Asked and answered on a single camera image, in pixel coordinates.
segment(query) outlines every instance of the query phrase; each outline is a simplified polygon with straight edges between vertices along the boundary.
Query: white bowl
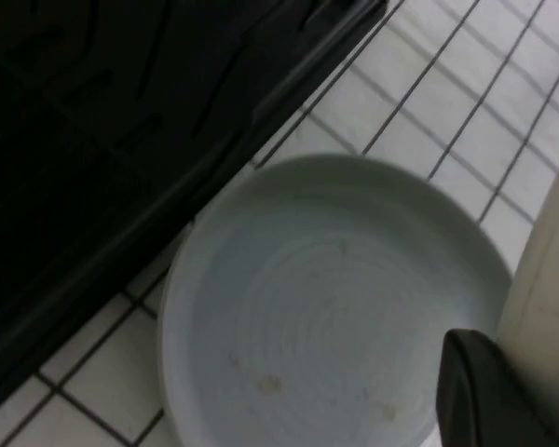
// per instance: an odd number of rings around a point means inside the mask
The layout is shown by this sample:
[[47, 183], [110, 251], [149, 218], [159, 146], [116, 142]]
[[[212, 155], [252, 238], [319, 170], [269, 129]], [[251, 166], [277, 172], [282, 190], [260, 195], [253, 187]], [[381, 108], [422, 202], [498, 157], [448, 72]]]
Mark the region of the white bowl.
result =
[[445, 332], [494, 333], [510, 283], [474, 222], [399, 169], [264, 169], [221, 194], [172, 265], [166, 414], [185, 447], [416, 447]]

